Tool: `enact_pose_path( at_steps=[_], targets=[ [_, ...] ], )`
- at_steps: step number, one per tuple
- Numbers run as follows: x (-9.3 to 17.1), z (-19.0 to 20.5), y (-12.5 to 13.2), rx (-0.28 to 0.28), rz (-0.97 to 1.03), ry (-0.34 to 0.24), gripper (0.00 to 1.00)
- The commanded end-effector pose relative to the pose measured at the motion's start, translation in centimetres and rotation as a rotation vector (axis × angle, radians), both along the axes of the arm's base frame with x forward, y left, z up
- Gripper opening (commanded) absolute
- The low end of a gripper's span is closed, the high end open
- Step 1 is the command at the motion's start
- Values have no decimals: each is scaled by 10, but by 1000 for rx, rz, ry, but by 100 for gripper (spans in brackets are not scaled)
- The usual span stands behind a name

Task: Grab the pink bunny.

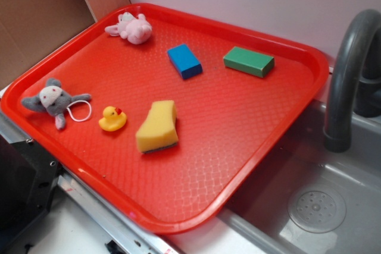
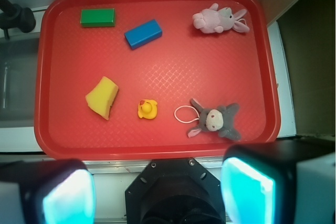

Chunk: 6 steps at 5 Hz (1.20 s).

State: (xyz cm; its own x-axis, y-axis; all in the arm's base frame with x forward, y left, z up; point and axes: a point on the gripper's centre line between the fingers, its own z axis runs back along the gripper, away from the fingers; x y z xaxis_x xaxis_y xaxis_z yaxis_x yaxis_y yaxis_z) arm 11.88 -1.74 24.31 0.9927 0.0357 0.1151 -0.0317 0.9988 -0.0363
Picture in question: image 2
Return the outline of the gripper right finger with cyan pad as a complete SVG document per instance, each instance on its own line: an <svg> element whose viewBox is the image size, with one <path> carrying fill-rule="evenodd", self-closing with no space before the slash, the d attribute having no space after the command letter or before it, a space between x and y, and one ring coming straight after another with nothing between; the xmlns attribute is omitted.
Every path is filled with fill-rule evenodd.
<svg viewBox="0 0 336 224"><path fill-rule="evenodd" d="M335 223L335 142L235 144L220 188L233 223Z"/></svg>

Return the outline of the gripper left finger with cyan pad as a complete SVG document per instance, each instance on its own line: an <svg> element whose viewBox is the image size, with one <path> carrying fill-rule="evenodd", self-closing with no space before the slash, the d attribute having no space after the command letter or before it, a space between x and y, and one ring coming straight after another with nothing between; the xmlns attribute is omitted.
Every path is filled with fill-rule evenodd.
<svg viewBox="0 0 336 224"><path fill-rule="evenodd" d="M93 175L77 159L1 163L1 223L94 223Z"/></svg>

